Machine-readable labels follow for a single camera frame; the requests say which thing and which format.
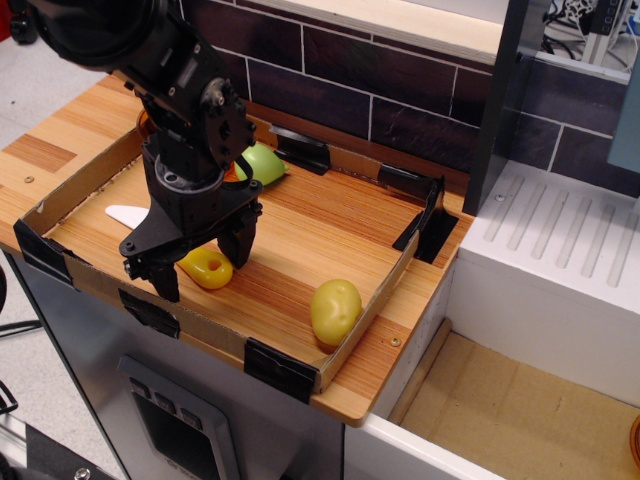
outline cardboard box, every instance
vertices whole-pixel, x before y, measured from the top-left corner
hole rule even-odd
[[[260,197],[264,214],[248,264],[215,292],[179,272],[181,301],[171,303],[125,274],[118,245],[128,230],[104,213],[110,204],[148,206],[139,145],[135,130],[125,135],[16,224],[27,262],[346,423],[362,421],[463,233],[444,249],[445,268],[416,265],[405,275],[417,240],[403,256],[391,245],[425,210],[419,202],[335,171],[318,177],[292,166]],[[315,288],[331,278],[351,280],[368,306],[333,352],[316,341],[308,315]],[[386,305],[394,287],[396,300]],[[323,396],[352,352],[367,371],[354,362],[337,393]]]
[[[506,479],[638,479],[640,409],[451,333],[400,426]]]

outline toy kitchen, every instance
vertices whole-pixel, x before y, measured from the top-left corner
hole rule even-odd
[[[557,2],[68,3],[112,75],[0,153],[0,246],[128,478],[640,478],[640,74]]]

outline wood grain surface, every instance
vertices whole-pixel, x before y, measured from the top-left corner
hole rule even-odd
[[[0,186],[3,249],[20,254],[15,221],[134,128],[139,111],[138,100],[117,79],[107,78],[0,153],[7,172]],[[27,177],[34,180],[27,183]],[[260,201],[264,213],[249,262],[217,291],[203,290],[178,269],[179,307],[205,323],[215,322],[321,366],[331,352],[317,343],[310,326],[313,292],[326,280],[346,278],[366,304],[400,256],[391,244],[422,206],[337,171],[320,177],[293,165],[265,189]],[[328,389],[312,395],[312,406],[350,425],[364,420],[470,225],[471,219],[460,213],[462,201],[460,195],[447,194],[448,211],[461,220],[440,255],[433,265],[418,260],[409,264]],[[141,161],[102,186],[47,237],[109,278],[153,294],[149,283],[132,282],[124,272],[118,245],[129,230],[106,216],[104,209],[111,204],[148,207]],[[217,247],[213,242],[207,248]],[[225,352],[202,323],[198,328],[182,325],[180,340],[241,368],[242,358],[233,348]],[[393,346],[394,338],[401,340],[399,347]]]

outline cardboard tray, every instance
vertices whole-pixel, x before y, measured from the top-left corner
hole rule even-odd
[[[417,237],[402,256],[391,245],[424,207],[348,175],[329,171],[320,177],[292,166],[260,197],[264,213],[247,265],[218,291],[201,289],[177,269],[181,301],[174,304],[155,295],[147,282],[128,278],[118,253],[128,229],[104,213],[110,204],[148,206],[140,141],[136,131],[125,135],[16,223],[28,263],[304,402],[327,390],[354,349],[366,352],[360,353],[367,358],[365,368],[380,369],[374,377],[384,382],[398,346],[411,334],[410,323],[420,317],[445,271],[417,265],[396,289],[397,301],[385,306]],[[447,266],[448,260],[445,255],[439,262]],[[416,286],[434,271],[433,286]],[[313,292],[331,278],[351,280],[368,306],[333,352],[313,336],[308,313]],[[381,384],[359,384],[371,374],[360,373],[349,374],[342,387],[374,388],[372,400]],[[349,413],[337,416],[348,421]]]

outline robotic arm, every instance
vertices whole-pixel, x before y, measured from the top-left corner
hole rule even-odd
[[[141,99],[156,132],[142,145],[151,206],[120,244],[132,279],[178,301],[174,263],[214,238],[236,267],[248,260],[262,206],[242,152],[255,125],[224,62],[171,0],[30,0],[41,37],[62,58],[113,73]],[[224,182],[237,161],[248,174]]]

